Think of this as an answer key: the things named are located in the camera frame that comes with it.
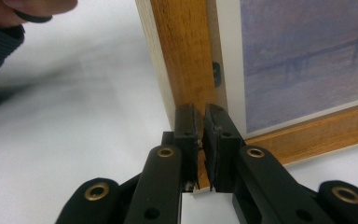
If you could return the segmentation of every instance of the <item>wood grain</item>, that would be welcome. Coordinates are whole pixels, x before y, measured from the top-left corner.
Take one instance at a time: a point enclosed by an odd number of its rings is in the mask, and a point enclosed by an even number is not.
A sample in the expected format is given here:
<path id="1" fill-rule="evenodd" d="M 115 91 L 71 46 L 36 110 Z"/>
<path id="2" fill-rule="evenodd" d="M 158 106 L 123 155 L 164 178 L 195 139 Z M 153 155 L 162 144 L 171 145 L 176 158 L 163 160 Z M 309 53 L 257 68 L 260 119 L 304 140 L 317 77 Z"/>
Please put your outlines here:
<path id="1" fill-rule="evenodd" d="M 193 103 L 202 115 L 206 103 L 216 103 L 211 56 L 211 46 L 216 43 L 210 41 L 206 9 L 206 2 L 211 1 L 136 2 L 170 123 L 174 124 L 177 105 Z M 349 147 L 358 144 L 358 106 L 245 142 L 270 150 L 283 164 Z M 206 188 L 209 182 L 203 161 L 201 152 L 200 184 Z"/>
<path id="2" fill-rule="evenodd" d="M 286 164 L 358 144 L 358 106 L 247 139 Z"/>
<path id="3" fill-rule="evenodd" d="M 152 0 L 175 105 L 216 103 L 205 1 Z"/>

